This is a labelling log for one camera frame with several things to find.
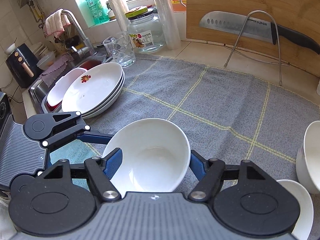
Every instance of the glass cup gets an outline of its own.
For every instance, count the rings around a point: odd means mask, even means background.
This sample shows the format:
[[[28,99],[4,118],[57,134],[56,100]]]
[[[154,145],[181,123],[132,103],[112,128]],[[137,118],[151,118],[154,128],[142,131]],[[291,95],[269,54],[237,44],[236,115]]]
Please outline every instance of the glass cup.
[[[114,36],[108,37],[103,42],[103,45],[112,56],[113,62],[119,63],[123,68],[136,62],[128,32],[119,32]]]

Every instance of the stainless steel sink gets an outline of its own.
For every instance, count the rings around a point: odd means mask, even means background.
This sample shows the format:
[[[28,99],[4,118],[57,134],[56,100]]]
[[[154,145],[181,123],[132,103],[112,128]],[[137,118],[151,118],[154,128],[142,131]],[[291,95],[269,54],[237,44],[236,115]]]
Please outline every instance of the stainless steel sink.
[[[65,74],[67,74],[70,70],[77,67],[84,67],[86,69],[93,68],[97,65],[100,65],[105,62],[111,61],[112,58],[107,58],[105,55],[103,56],[89,56],[76,64],[75,61],[68,63],[66,69],[62,72],[62,74],[55,80],[55,82],[48,87],[41,79],[37,80],[29,89],[29,94],[32,98],[33,106],[37,112],[37,114],[43,113],[51,113],[52,111],[48,108],[46,103],[46,98],[50,90],[54,87],[55,83]],[[54,112],[58,112],[61,110],[61,105],[59,105]]]

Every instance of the metal screw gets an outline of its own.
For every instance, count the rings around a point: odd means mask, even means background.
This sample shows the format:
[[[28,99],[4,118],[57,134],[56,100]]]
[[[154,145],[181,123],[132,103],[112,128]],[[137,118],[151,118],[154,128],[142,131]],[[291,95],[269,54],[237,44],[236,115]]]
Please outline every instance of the metal screw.
[[[203,191],[194,191],[191,193],[191,197],[193,199],[204,199],[206,196],[206,193],[204,193]]]
[[[108,190],[102,194],[102,196],[107,199],[114,199],[114,198],[118,197],[118,195],[119,194],[113,190]]]

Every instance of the jar lid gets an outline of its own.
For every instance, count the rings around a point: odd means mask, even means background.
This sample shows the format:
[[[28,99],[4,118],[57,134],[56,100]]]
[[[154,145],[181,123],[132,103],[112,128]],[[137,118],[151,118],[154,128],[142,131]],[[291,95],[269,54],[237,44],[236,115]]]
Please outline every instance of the jar lid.
[[[135,17],[130,17],[130,18],[128,18],[128,19],[129,19],[130,21],[131,21],[131,20],[137,20],[137,19],[146,17],[146,16],[151,15],[151,14],[153,14],[153,9],[149,9],[146,13],[142,13],[142,14],[139,14],[139,15],[137,15],[137,16],[135,16]]]
[[[148,11],[148,8],[146,6],[139,6],[139,7],[133,8],[130,11],[128,11],[125,14],[125,16],[130,19],[131,17],[135,17],[135,16],[140,15],[142,13],[145,13],[147,11]]]

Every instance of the cleaver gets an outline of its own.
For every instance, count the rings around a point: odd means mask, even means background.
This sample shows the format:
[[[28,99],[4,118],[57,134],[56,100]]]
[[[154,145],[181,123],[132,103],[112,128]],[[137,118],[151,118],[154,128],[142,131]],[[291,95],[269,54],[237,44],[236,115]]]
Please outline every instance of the cleaver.
[[[202,17],[199,26],[239,35],[245,19],[246,16],[244,15],[213,11]],[[312,38],[279,24],[277,26],[279,36],[283,36],[294,44],[311,49],[317,54],[320,54],[320,46]],[[267,22],[253,17],[248,19],[242,35],[261,41],[267,41],[274,45],[277,41],[275,24],[273,22]]]

